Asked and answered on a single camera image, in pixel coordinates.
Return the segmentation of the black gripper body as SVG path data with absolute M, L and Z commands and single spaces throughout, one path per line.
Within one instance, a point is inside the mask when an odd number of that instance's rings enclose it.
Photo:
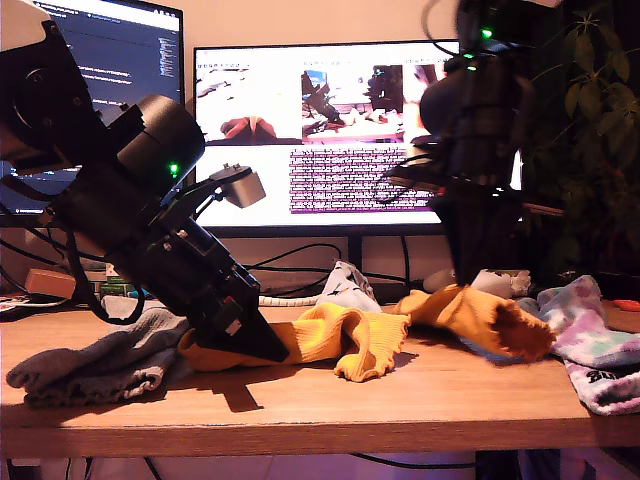
M 118 273 L 185 316 L 195 330 L 223 331 L 223 309 L 258 308 L 259 283 L 193 220 L 143 230 L 108 252 Z

